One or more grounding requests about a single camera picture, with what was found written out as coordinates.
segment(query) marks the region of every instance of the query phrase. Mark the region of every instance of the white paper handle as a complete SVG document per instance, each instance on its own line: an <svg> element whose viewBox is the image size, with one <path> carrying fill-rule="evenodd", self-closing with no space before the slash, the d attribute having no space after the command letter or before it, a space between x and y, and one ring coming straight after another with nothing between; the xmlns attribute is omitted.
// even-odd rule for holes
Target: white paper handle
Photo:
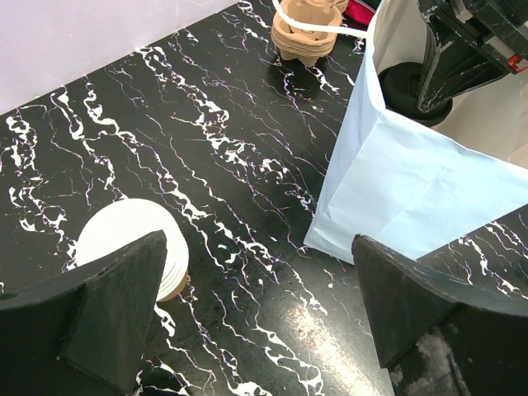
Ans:
<svg viewBox="0 0 528 396"><path fill-rule="evenodd" d="M286 15L279 0L272 0L273 6L275 7L277 13L288 25L301 29L303 31L322 31L325 33L337 33L339 35L353 35L361 39L367 39L370 37L369 33L366 31L360 31L359 29L352 29L351 27L345 26L323 26L323 25L312 25L311 23L303 23L296 21L293 18L290 18Z"/></svg>

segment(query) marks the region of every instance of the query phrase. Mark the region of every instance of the takeout bag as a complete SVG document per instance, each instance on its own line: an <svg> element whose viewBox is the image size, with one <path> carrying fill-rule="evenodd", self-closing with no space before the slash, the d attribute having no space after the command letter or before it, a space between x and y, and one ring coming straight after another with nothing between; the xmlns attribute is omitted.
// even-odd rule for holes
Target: takeout bag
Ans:
<svg viewBox="0 0 528 396"><path fill-rule="evenodd" d="M414 259L528 203L527 76L456 97L432 130L387 110L377 78L400 62L422 62L417 1L386 0L369 29L374 39L304 242L352 263L362 233Z"/></svg>

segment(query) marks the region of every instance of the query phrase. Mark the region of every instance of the stack of paper lids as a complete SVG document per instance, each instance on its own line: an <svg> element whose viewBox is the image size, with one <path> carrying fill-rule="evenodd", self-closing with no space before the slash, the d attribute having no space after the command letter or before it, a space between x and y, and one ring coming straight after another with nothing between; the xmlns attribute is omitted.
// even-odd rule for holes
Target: stack of paper lids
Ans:
<svg viewBox="0 0 528 396"><path fill-rule="evenodd" d="M189 248L169 211L151 200L118 200L99 210L81 232L76 262L82 266L160 229L167 236L167 260L157 301L170 299L186 283Z"/></svg>

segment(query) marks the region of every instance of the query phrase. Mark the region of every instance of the white paper bag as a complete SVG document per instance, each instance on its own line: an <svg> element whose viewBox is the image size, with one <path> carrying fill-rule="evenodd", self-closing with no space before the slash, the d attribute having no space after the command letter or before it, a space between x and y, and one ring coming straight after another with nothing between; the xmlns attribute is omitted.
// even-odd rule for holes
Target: white paper bag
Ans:
<svg viewBox="0 0 528 396"><path fill-rule="evenodd" d="M368 235L418 258L528 203L528 87L518 74L455 99L435 130L385 108L385 68L422 62L417 0L386 0L304 242L352 263Z"/></svg>

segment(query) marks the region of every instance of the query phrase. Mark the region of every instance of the red fabric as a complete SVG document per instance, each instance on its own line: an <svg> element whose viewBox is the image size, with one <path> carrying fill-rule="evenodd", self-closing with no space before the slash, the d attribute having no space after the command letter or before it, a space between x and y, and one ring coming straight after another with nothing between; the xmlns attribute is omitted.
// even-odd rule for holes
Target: red fabric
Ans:
<svg viewBox="0 0 528 396"><path fill-rule="evenodd" d="M363 7L354 0L348 2L346 6L345 14L352 18L354 21L361 23L362 25L369 25L374 13L368 8Z"/></svg>

